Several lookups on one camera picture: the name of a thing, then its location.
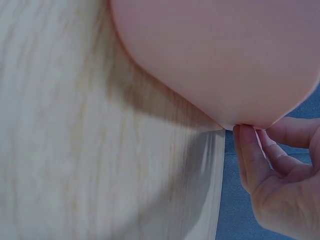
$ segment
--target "hand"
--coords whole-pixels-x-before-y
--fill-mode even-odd
[[[233,133],[241,184],[258,223],[294,239],[319,240],[320,119],[284,117],[266,131],[237,125]],[[276,142],[309,148],[312,164],[288,156]]]

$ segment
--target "finger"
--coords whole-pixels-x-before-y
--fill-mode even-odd
[[[253,127],[240,126],[239,143],[246,169],[248,192],[252,194],[271,175],[271,169],[259,146],[256,131]]]
[[[239,167],[239,175],[240,180],[243,188],[247,190],[247,173],[246,173],[246,166],[244,162],[244,158],[242,156],[242,151],[240,147],[240,126],[236,125],[233,128],[233,139],[234,139],[234,146],[235,146],[235,152],[238,160],[238,167]]]
[[[269,137],[277,143],[294,148],[309,148],[311,139],[320,127],[320,118],[299,119],[283,117],[266,130]]]
[[[258,130],[257,134],[261,142],[262,150],[276,172],[285,177],[295,167],[302,164],[302,162],[294,157],[288,156],[275,141],[269,138],[266,131]]]

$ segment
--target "light wooden surface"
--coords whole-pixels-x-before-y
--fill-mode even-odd
[[[212,240],[225,132],[128,60],[106,2],[0,0],[0,239]]]

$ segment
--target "pink balloon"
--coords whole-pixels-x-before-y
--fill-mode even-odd
[[[127,52],[228,130],[266,129],[320,76],[319,0],[111,0]]]

